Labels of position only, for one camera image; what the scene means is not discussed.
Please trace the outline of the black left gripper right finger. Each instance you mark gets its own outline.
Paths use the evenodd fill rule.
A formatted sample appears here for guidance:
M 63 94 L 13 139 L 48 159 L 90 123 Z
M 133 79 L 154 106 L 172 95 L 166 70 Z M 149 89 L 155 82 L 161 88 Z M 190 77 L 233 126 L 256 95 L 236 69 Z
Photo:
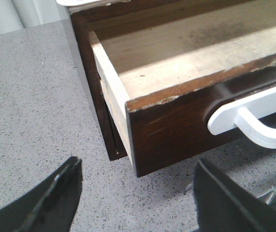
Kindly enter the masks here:
M 193 190 L 201 232 L 276 232 L 276 210 L 206 159 L 196 164 Z

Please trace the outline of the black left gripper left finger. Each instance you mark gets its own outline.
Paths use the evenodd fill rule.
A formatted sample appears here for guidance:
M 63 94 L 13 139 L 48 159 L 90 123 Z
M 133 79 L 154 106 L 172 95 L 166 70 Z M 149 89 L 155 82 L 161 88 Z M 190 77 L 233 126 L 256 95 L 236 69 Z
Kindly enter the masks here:
M 82 161 L 70 157 L 31 191 L 0 209 L 0 232 L 68 232 L 82 181 Z

